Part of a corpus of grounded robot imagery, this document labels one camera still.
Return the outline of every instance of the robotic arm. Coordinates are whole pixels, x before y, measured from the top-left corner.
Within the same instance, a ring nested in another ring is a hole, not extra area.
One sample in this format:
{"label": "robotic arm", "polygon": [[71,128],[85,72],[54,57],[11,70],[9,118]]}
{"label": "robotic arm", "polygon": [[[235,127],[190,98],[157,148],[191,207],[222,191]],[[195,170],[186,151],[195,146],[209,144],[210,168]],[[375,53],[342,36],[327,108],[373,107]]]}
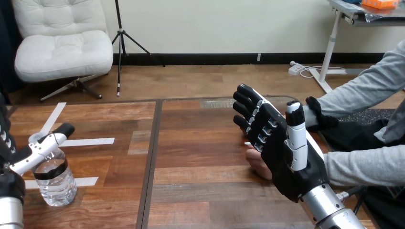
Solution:
{"label": "robotic arm", "polygon": [[272,172],[273,183],[300,203],[317,229],[363,229],[351,209],[329,186],[325,164],[307,141],[305,117],[298,101],[287,103],[286,118],[253,88],[241,84],[234,93],[234,122]]}
{"label": "robotic arm", "polygon": [[16,151],[7,123],[3,113],[0,115],[0,229],[22,229],[25,182],[21,176],[44,160],[75,128],[71,124],[62,124],[37,143]]}

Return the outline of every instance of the tufted cushion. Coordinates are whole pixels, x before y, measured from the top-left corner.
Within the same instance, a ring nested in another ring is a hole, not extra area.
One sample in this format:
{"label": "tufted cushion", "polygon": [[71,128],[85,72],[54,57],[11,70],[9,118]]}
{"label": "tufted cushion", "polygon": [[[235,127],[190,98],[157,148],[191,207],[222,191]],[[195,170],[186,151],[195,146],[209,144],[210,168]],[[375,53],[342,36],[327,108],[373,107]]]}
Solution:
{"label": "tufted cushion", "polygon": [[107,73],[113,61],[110,38],[103,31],[66,36],[29,36],[15,58],[17,75],[25,82]]}
{"label": "tufted cushion", "polygon": [[21,35],[107,31],[100,0],[12,0]]}

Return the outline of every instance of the silver metal forearm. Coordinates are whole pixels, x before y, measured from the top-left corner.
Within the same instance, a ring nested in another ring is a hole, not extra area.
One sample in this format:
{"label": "silver metal forearm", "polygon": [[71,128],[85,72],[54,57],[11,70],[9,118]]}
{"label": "silver metal forearm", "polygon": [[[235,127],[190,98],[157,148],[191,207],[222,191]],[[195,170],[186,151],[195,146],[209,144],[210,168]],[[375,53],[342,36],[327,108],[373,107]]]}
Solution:
{"label": "silver metal forearm", "polygon": [[13,197],[0,198],[0,229],[23,229],[22,203]]}
{"label": "silver metal forearm", "polygon": [[328,184],[313,188],[300,201],[316,229],[364,229],[351,209],[344,207]]}

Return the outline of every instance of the gray sleeve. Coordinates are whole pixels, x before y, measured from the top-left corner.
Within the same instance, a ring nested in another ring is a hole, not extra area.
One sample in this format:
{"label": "gray sleeve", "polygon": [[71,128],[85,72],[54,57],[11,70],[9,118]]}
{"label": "gray sleeve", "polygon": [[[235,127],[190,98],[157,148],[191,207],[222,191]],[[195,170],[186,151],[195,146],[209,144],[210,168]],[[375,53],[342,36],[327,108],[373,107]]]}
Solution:
{"label": "gray sleeve", "polygon": [[[341,118],[375,106],[405,87],[405,41],[354,80],[319,98],[324,115]],[[304,108],[307,126],[315,116]]]}
{"label": "gray sleeve", "polygon": [[324,156],[333,185],[405,185],[405,145]]}

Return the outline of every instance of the water bottle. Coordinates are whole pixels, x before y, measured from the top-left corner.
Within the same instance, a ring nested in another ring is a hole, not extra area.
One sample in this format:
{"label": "water bottle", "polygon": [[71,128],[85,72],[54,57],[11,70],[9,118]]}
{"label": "water bottle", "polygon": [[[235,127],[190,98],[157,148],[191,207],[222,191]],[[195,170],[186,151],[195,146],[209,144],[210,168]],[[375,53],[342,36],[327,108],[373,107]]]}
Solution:
{"label": "water bottle", "polygon": [[[36,133],[29,138],[35,144],[45,136]],[[70,204],[76,196],[77,186],[64,152],[56,148],[42,162],[32,168],[35,180],[45,202],[54,207]]]}

